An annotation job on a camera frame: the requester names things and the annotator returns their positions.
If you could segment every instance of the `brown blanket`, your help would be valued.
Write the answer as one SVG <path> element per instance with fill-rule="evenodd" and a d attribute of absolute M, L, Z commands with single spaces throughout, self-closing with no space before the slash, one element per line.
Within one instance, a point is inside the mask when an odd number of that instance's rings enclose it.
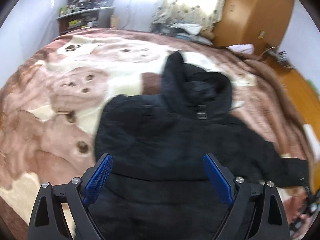
<path fill-rule="evenodd" d="M 73 31 L 36 52 L 0 90 L 0 215 L 17 239 L 26 239 L 40 183 L 67 183 L 94 165 L 102 106 L 117 94 L 158 93 L 165 57 L 177 49 L 189 63 L 231 79 L 232 114 L 280 155 L 313 163 L 302 117 L 276 73 L 255 56 L 150 33 Z M 290 221 L 304 192 L 279 192 Z"/>

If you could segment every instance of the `wooden furniture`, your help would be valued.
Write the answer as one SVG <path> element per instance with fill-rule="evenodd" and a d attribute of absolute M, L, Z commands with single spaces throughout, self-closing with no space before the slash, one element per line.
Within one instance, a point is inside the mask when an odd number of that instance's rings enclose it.
<path fill-rule="evenodd" d="M 59 22 L 60 35 L 64 35 L 68 32 L 80 29 L 83 26 L 86 26 L 87 22 L 91 22 L 90 19 L 94 18 L 96 19 L 95 21 L 98 22 L 94 27 L 110 28 L 110 18 L 111 15 L 113 15 L 114 10 L 115 7 L 109 6 L 77 11 L 60 16 L 57 18 Z M 82 23 L 70 26 L 69 22 L 81 19 L 83 20 Z"/>
<path fill-rule="evenodd" d="M 290 21 L 294 0 L 226 0 L 222 19 L 213 29 L 216 46 L 251 43 L 260 55 L 267 43 L 279 46 Z M 265 32 L 262 39 L 258 36 Z"/>

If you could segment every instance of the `electrical cord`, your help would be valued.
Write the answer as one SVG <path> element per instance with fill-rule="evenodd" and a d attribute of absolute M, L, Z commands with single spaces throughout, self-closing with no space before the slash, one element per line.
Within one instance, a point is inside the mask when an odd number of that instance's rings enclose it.
<path fill-rule="evenodd" d="M 137 11 L 138 11 L 138 2 L 136 2 L 135 6 L 136 6 L 136 11 L 134 12 L 134 14 L 132 14 L 132 22 L 133 22 L 133 24 L 136 21 L 136 15 L 137 15 Z"/>
<path fill-rule="evenodd" d="M 275 47 L 272 47 L 272 48 L 269 48 L 269 49 L 266 49 L 264 52 L 262 52 L 261 54 L 260 54 L 260 56 L 259 57 L 262 57 L 267 51 L 269 51 L 269 50 L 271 50 L 271 49 L 275 49 L 275 48 L 280 48 L 280 46 L 275 46 Z"/>
<path fill-rule="evenodd" d="M 130 19 L 131 19 L 131 3 L 132 3 L 132 0 L 129 1 L 129 4 L 127 5 L 128 8 L 129 8 L 129 17 L 128 17 L 128 21 L 127 23 L 122 27 L 120 28 L 120 30 L 123 30 L 125 27 L 127 27 L 127 25 L 129 24 L 130 22 Z"/>

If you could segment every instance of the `zipper pull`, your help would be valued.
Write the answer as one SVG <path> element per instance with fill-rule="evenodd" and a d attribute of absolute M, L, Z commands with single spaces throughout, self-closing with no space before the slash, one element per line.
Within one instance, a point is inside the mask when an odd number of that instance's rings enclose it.
<path fill-rule="evenodd" d="M 207 113 L 205 111 L 206 105 L 199 105 L 197 110 L 197 117 L 199 120 L 207 119 Z"/>

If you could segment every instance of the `white wall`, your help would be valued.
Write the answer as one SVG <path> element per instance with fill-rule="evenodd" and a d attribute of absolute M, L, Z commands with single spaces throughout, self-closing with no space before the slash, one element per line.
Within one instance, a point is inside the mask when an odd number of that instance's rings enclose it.
<path fill-rule="evenodd" d="M 116 7 L 114 15 L 119 18 L 119 28 L 148 32 L 156 1 L 157 0 L 115 0 L 113 3 L 113 6 Z"/>
<path fill-rule="evenodd" d="M 295 0 L 287 31 L 280 45 L 291 63 L 320 91 L 320 32 L 299 0 Z"/>
<path fill-rule="evenodd" d="M 59 8 L 67 0 L 19 0 L 0 29 L 0 87 L 38 49 L 59 35 Z"/>

